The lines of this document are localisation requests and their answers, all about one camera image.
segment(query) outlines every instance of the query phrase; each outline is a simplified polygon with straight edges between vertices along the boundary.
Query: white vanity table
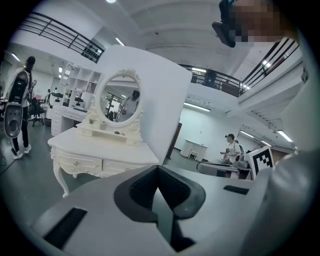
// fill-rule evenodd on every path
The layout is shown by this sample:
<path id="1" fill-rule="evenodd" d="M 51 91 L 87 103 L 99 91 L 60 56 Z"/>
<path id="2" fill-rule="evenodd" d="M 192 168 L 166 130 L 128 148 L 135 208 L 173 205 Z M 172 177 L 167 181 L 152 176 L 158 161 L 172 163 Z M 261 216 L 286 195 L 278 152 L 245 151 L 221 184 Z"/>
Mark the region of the white vanity table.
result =
<path id="1" fill-rule="evenodd" d="M 190 154 L 197 154 L 195 160 L 198 162 L 201 162 L 203 158 L 205 157 L 207 146 L 203 144 L 196 143 L 192 140 L 186 139 L 183 145 L 183 148 L 180 152 L 180 155 L 183 157 L 190 157 Z"/>
<path id="2" fill-rule="evenodd" d="M 110 85 L 112 79 L 122 76 L 133 79 L 138 86 Z M 107 95 L 112 95 L 107 97 L 110 107 L 118 97 L 117 93 L 123 96 L 122 107 L 119 108 L 121 122 L 109 120 L 103 113 L 104 109 L 101 109 L 101 97 L 106 98 L 106 94 L 103 93 L 106 90 Z M 53 109 L 51 128 L 60 128 L 61 133 L 57 131 L 56 136 L 48 140 L 48 144 L 51 146 L 54 175 L 64 190 L 63 197 L 69 194 L 69 189 L 63 179 L 62 170 L 74 178 L 82 173 L 105 178 L 159 164 L 158 158 L 140 137 L 143 100 L 144 90 L 140 79 L 134 70 L 128 69 L 112 74 L 98 85 L 91 107 L 83 117 L 72 116 L 75 113 L 69 111 L 77 110 L 67 107 L 67 111 L 61 109 L 63 106 Z M 69 128 L 62 132 L 68 122 L 63 120 L 64 118 L 71 121 L 82 118 L 83 122 L 78 124 L 77 128 Z"/>

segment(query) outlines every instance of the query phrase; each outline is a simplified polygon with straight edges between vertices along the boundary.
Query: office chair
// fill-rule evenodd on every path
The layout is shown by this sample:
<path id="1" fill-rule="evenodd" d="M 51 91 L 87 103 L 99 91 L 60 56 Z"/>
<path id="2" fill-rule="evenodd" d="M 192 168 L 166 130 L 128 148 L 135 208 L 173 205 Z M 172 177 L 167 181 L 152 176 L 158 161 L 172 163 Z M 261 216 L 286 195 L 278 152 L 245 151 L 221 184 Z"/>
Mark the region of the office chair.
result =
<path id="1" fill-rule="evenodd" d="M 36 98 L 33 98 L 31 100 L 31 105 L 29 109 L 29 115 L 33 116 L 33 119 L 28 120 L 28 123 L 33 122 L 32 127 L 35 126 L 36 122 L 40 122 L 42 123 L 42 125 L 44 125 L 44 119 L 40 118 L 40 115 L 44 113 L 45 111 L 43 108 L 40 107 L 40 103 L 37 101 Z"/>

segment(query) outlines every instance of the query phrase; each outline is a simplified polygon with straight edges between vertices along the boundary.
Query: black slot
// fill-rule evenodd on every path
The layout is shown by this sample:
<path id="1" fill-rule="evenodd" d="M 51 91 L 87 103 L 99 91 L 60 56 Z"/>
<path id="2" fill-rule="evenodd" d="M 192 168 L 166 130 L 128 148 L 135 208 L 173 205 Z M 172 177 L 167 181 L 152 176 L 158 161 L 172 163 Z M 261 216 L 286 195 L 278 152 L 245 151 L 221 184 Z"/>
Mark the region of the black slot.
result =
<path id="1" fill-rule="evenodd" d="M 45 235 L 44 239 L 53 246 L 62 249 L 86 214 L 86 210 L 78 208 L 71 209 L 55 227 Z"/>
<path id="2" fill-rule="evenodd" d="M 248 188 L 231 186 L 231 185 L 225 186 L 223 189 L 230 192 L 237 193 L 237 194 L 241 194 L 241 195 L 246 195 L 249 192 Z"/>

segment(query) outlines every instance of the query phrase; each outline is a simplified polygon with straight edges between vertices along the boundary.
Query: black pants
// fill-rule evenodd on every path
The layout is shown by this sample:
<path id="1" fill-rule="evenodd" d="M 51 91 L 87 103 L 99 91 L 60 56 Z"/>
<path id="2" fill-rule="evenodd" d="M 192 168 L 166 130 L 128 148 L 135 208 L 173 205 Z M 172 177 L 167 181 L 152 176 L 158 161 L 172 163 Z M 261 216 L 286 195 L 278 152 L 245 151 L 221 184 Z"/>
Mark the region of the black pants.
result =
<path id="1" fill-rule="evenodd" d="M 27 106 L 23 108 L 21 132 L 22 132 L 23 146 L 26 148 L 29 145 L 29 139 L 28 139 L 28 107 Z M 13 141 L 14 150 L 16 152 L 19 151 L 18 138 L 13 138 L 12 141 Z"/>

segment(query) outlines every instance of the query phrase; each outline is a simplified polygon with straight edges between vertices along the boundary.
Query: cap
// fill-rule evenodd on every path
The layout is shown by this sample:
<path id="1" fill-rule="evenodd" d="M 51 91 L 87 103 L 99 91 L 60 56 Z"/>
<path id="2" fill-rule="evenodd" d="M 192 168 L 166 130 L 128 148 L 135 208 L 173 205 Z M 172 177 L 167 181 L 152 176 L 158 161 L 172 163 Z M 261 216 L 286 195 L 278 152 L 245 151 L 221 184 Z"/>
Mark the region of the cap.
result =
<path id="1" fill-rule="evenodd" d="M 235 136 L 232 133 L 225 136 L 225 138 L 228 138 L 228 137 L 231 137 L 233 140 L 235 139 Z"/>
<path id="2" fill-rule="evenodd" d="M 26 63 L 34 65 L 36 63 L 36 58 L 33 56 L 30 56 L 27 60 Z"/>

